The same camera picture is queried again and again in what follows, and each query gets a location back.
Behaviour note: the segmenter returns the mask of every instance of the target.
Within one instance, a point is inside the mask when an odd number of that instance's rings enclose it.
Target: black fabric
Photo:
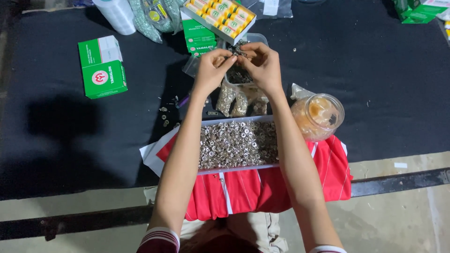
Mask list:
[[[400,24],[377,0],[293,2],[292,10],[294,18],[258,20],[250,32],[279,52],[287,95],[295,82],[342,102],[336,136],[350,162],[450,150],[450,51],[437,21]],[[189,57],[183,34],[165,35],[163,45],[139,33],[121,36],[95,8],[28,13],[15,29],[0,199],[157,184],[139,148],[184,116],[185,107],[167,105],[193,83],[181,71]],[[90,100],[77,42],[111,34],[129,90]],[[161,106],[170,111],[168,127]]]

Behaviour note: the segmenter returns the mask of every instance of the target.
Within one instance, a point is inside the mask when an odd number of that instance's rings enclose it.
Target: white plastic roll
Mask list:
[[[136,31],[134,14],[127,0],[92,0],[111,26],[122,35]]]

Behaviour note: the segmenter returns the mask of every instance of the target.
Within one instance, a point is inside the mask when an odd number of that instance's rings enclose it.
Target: hand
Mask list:
[[[219,87],[225,73],[236,62],[237,57],[225,49],[216,49],[200,57],[198,72],[192,93],[206,99]]]
[[[278,53],[262,42],[248,43],[241,46],[247,57],[238,56],[241,64],[258,86],[267,95],[283,92]]]

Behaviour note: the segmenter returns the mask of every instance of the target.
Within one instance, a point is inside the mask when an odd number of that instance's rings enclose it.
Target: yamalon logo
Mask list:
[[[92,82],[97,85],[102,85],[108,81],[108,73],[103,70],[96,71],[92,75]]]

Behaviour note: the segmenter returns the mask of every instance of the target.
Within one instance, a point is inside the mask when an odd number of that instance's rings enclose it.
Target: clear plastic jar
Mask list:
[[[344,120],[341,102],[324,93],[297,100],[291,112],[306,141],[317,142],[329,138]]]

